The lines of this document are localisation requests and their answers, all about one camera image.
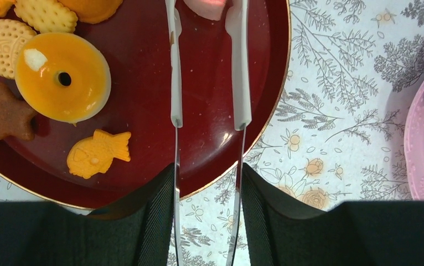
gold rim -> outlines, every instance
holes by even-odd
[[[276,100],[276,103],[274,104],[274,107],[272,108],[272,111],[271,111],[271,113],[269,114],[269,117],[267,118],[267,121],[266,121],[266,123],[264,124],[264,126],[262,127],[262,129],[261,129],[261,132],[259,132],[259,134],[258,134],[258,136],[256,137],[256,139],[253,141],[253,143],[251,144],[251,146],[250,146],[250,148],[248,149],[248,150],[246,150],[245,151],[245,153],[244,153],[244,155],[246,156],[250,151],[251,151],[251,149],[254,147],[254,145],[257,143],[257,141],[259,140],[259,138],[262,136],[262,134],[264,133],[264,131],[266,130],[266,128],[267,128],[267,126],[269,125],[269,122],[271,121],[271,119],[272,119],[272,115],[274,114],[274,112],[276,111],[276,108],[277,108],[277,105],[278,105],[278,103],[279,103],[279,100],[280,100],[280,97],[281,97],[281,95],[282,95],[282,92],[283,92],[283,90],[284,90],[284,85],[285,85],[285,82],[286,82],[286,75],[287,75],[287,72],[288,72],[288,68],[289,68],[289,61],[290,61],[290,52],[291,52],[291,42],[292,42],[292,38],[291,38],[291,34],[292,34],[292,28],[291,28],[291,15],[290,15],[290,5],[289,5],[289,0],[286,0],[286,3],[287,3],[287,14],[288,14],[288,48],[287,48],[287,65],[286,65],[286,68],[285,68],[285,72],[284,72],[284,77],[282,78],[282,84],[281,84],[281,89],[279,90],[279,95],[278,95],[278,97],[277,97],[277,100]],[[238,164],[238,162],[236,161],[233,165],[231,165],[224,173],[222,173],[220,176],[218,176],[216,179],[214,179],[214,180],[212,180],[211,182],[209,182],[208,184],[206,184],[205,186],[203,186],[202,188],[200,188],[200,189],[198,189],[198,190],[196,190],[196,191],[194,191],[194,192],[192,192],[191,194],[188,194],[188,195],[186,195],[186,196],[184,196],[184,197],[182,197],[181,199],[183,200],[183,199],[186,199],[186,198],[189,198],[189,197],[191,197],[191,196],[193,196],[193,195],[196,195],[197,193],[199,193],[199,192],[201,192],[201,191],[203,191],[203,190],[205,190],[206,188],[208,188],[208,187],[210,187],[210,186],[212,186],[215,182],[217,182],[219,179],[221,179],[222,177],[224,177],[227,173],[229,173],[234,167],[236,167],[236,165]],[[65,207],[70,207],[70,208],[74,208],[74,209],[80,209],[80,210],[83,210],[83,211],[92,211],[93,209],[92,208],[86,208],[86,207],[80,207],[80,206],[76,206],[76,205],[71,205],[71,204],[68,204],[68,203],[65,203],[65,202],[60,202],[60,201],[57,201],[57,200],[55,200],[55,199],[51,199],[51,198],[48,198],[48,197],[46,197],[46,196],[43,196],[43,195],[41,195],[41,194],[39,194],[39,193],[36,193],[36,192],[34,192],[34,191],[31,191],[31,190],[29,190],[29,189],[27,189],[27,188],[25,188],[25,187],[23,187],[23,186],[21,186],[21,185],[19,185],[19,184],[17,184],[16,182],[13,182],[11,179],[9,179],[8,177],[6,177],[6,176],[4,176],[3,174],[1,174],[0,173],[0,177],[1,178],[3,178],[3,179],[5,179],[6,181],[8,181],[8,182],[10,182],[10,183],[12,183],[13,185],[15,185],[15,186],[17,186],[17,187],[19,187],[19,188],[21,188],[22,190],[24,190],[24,191],[26,191],[26,192],[29,192],[29,193],[31,193],[31,194],[33,194],[33,195],[35,195],[35,196],[38,196],[38,197],[40,197],[40,198],[42,198],[42,199],[44,199],[44,200],[47,200],[47,201],[51,201],[51,202],[54,202],[54,203],[57,203],[57,204],[59,204],[59,205],[62,205],[62,206],[65,206]]]

table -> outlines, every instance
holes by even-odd
[[[285,92],[246,162],[324,210],[410,200],[403,130],[424,79],[424,0],[292,0],[291,17]],[[233,176],[182,201],[187,266],[225,264]],[[0,178],[0,201],[37,200]],[[250,265],[240,231],[235,265]]]

cracker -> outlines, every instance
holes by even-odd
[[[41,33],[75,31],[77,15],[57,0],[18,0],[15,14]]]
[[[15,78],[15,63],[22,46],[36,32],[30,26],[11,19],[0,19],[0,76]]]

star-shaped cookie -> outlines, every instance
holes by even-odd
[[[8,136],[34,139],[31,119],[37,114],[25,101],[18,100],[8,86],[0,83],[0,140]]]

metal tongs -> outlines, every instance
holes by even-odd
[[[181,34],[181,20],[178,10],[174,7],[176,0],[165,0],[167,7],[169,42],[171,48],[171,122],[175,128],[174,153],[174,246],[177,266],[184,266],[183,251],[181,248],[181,226],[179,223],[179,129],[183,127],[183,101],[181,84],[181,61],[179,59],[179,35]]]
[[[236,170],[233,224],[227,266],[235,259],[238,232],[240,229],[241,178],[243,153],[245,152],[246,127],[251,123],[250,74],[248,70],[248,5],[249,0],[232,0],[227,11],[225,29],[231,37],[231,85],[233,89],[233,116],[235,130],[241,140],[240,155]]]

